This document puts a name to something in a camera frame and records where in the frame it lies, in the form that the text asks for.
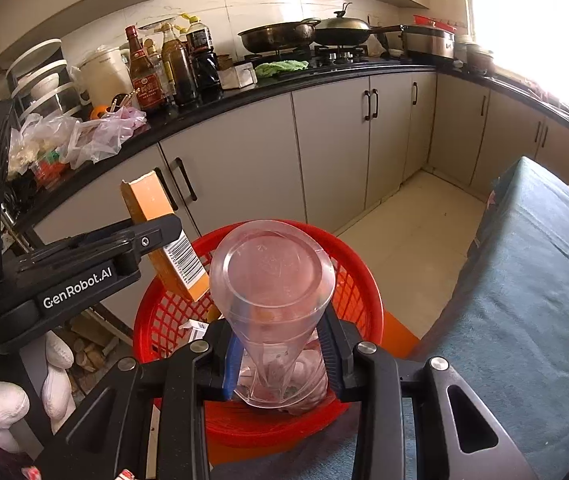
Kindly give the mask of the white gloved left hand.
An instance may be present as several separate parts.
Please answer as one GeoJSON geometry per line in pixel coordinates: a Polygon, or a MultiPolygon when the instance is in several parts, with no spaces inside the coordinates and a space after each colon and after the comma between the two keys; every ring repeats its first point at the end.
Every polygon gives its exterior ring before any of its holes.
{"type": "MultiPolygon", "coordinates": [[[[75,411],[68,369],[74,363],[71,348],[55,333],[46,333],[36,344],[36,359],[31,367],[47,363],[45,377],[37,395],[47,416],[46,426],[57,432],[75,411]]],[[[30,410],[26,391],[12,382],[0,382],[0,448],[10,454],[26,454],[35,458],[42,452],[44,442],[28,428],[25,417],[30,410]]]]}

